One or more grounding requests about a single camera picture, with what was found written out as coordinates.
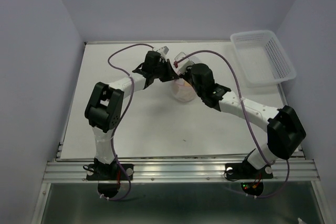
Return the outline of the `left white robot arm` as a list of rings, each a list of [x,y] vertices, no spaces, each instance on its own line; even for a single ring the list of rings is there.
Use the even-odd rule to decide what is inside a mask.
[[[96,145],[94,164],[90,169],[99,166],[99,173],[106,179],[113,178],[117,172],[117,166],[114,164],[116,155],[113,153],[111,139],[130,106],[128,103],[122,111],[123,100],[129,97],[131,102],[135,92],[148,88],[156,79],[161,82],[178,79],[170,60],[166,57],[168,51],[166,46],[148,51],[144,62],[132,73],[112,66],[124,72],[127,77],[108,84],[98,82],[94,86],[85,109],[85,118],[92,127]]]

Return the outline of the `beige bra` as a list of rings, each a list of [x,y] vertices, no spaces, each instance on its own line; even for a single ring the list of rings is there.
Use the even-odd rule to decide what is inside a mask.
[[[173,96],[181,102],[189,102],[196,97],[192,86],[184,80],[176,80],[173,82],[172,93]]]

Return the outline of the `white mesh laundry bag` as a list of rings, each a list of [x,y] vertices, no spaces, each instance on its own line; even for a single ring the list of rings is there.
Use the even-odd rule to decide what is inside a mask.
[[[176,73],[178,75],[185,73],[187,67],[199,62],[200,61],[196,57],[191,56],[190,58],[178,64]],[[181,78],[171,82],[171,93],[175,99],[181,102],[190,102],[196,98],[196,93],[193,87],[187,81]]]

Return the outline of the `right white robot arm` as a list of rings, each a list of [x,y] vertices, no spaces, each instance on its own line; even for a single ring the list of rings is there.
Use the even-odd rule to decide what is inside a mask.
[[[267,133],[267,143],[257,145],[242,163],[244,175],[253,177],[266,165],[277,159],[288,160],[306,132],[295,110],[266,106],[240,97],[230,88],[215,82],[213,72],[204,63],[186,63],[179,69],[180,78],[189,83],[201,101],[219,112],[228,113],[246,120]]]

